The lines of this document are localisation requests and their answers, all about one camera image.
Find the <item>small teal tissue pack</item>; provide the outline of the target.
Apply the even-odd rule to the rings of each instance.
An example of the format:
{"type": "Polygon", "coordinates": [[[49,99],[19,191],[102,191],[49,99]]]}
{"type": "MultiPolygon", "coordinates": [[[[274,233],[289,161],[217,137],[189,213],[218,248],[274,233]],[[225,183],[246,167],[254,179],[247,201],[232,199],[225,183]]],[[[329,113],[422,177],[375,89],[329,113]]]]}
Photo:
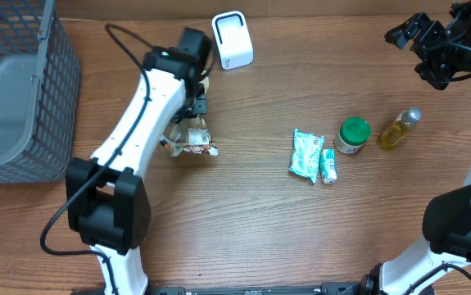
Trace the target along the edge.
{"type": "Polygon", "coordinates": [[[325,184],[333,184],[337,180],[335,153],[333,149],[323,149],[319,162],[322,180],[325,184]]]}

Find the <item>mint green wipes pack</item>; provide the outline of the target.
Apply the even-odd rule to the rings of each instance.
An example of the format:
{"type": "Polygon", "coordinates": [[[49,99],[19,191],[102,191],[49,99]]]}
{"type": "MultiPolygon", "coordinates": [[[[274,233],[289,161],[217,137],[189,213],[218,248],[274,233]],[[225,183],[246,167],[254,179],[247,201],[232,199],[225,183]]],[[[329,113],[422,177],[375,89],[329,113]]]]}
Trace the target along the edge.
{"type": "Polygon", "coordinates": [[[307,178],[315,184],[319,173],[320,153],[322,152],[324,140],[324,136],[318,137],[315,134],[294,129],[289,171],[307,178]]]}

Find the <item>yellow liquid bottle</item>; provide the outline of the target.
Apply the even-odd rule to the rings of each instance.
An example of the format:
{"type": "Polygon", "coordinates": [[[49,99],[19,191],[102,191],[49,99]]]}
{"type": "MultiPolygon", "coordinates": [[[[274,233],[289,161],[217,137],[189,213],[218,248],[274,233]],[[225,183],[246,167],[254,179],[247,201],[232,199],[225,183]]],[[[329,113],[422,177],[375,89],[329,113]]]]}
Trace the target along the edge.
{"type": "Polygon", "coordinates": [[[416,128],[422,118],[423,113],[419,107],[411,107],[404,110],[378,136],[378,146],[385,151],[392,150],[406,135],[416,128]]]}

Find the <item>green lid jar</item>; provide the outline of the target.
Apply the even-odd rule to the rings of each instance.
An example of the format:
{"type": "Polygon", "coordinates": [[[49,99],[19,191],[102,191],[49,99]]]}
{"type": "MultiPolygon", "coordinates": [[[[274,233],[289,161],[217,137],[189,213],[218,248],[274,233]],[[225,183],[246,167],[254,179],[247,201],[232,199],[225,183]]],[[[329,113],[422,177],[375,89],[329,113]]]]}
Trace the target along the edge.
{"type": "Polygon", "coordinates": [[[342,123],[333,142],[339,152],[353,154],[362,148],[370,135],[371,128],[365,119],[350,117],[342,123]]]}

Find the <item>brown snack packet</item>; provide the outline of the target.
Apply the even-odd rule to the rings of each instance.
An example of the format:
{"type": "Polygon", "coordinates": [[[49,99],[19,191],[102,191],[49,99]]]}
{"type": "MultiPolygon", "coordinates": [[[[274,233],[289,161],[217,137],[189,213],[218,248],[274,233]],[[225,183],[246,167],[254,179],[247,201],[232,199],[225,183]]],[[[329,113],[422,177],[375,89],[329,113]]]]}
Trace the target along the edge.
{"type": "MultiPolygon", "coordinates": [[[[209,78],[206,77],[199,83],[197,96],[206,95],[208,89],[209,78]]],[[[177,157],[182,152],[217,156],[219,154],[218,148],[202,116],[183,119],[179,123],[174,123],[172,120],[160,137],[161,148],[171,157],[177,157]]]]}

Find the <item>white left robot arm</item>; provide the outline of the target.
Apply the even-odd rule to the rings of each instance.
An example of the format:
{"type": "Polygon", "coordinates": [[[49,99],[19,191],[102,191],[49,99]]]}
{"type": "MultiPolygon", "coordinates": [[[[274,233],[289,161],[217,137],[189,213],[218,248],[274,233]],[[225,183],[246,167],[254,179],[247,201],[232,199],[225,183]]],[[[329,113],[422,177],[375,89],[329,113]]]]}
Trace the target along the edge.
{"type": "Polygon", "coordinates": [[[166,126],[206,111],[198,98],[212,52],[211,39],[192,28],[175,47],[153,46],[135,62],[138,87],[117,126],[88,160],[67,167],[68,224],[99,261],[100,294],[150,292],[140,256],[151,219],[143,177],[166,126]]]}

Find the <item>white barcode scanner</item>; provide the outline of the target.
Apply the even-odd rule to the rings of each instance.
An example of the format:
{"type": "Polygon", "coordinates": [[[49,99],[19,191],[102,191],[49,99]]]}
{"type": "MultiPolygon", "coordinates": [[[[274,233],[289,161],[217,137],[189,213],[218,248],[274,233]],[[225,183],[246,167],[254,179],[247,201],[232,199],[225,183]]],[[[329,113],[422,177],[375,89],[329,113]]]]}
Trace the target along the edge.
{"type": "Polygon", "coordinates": [[[224,70],[253,62],[254,50],[246,17],[240,11],[220,13],[211,20],[212,30],[224,70]]]}

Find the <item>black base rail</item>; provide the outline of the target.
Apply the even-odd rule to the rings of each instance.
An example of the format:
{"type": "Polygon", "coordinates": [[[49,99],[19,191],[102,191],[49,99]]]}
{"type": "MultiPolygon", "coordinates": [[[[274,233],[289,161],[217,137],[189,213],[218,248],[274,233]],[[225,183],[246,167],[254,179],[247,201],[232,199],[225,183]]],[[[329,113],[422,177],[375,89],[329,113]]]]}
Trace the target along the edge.
{"type": "Polygon", "coordinates": [[[277,287],[277,288],[195,288],[183,287],[151,288],[150,295],[342,295],[352,294],[359,283],[323,283],[321,286],[277,287]]]}

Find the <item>dark grey plastic basket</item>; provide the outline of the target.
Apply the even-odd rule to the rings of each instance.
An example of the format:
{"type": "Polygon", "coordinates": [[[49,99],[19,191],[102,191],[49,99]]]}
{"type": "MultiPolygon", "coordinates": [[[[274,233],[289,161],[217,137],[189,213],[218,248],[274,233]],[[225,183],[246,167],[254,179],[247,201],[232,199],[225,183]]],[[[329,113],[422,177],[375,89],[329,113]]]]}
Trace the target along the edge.
{"type": "Polygon", "coordinates": [[[54,1],[0,1],[0,184],[63,178],[80,80],[54,1]]]}

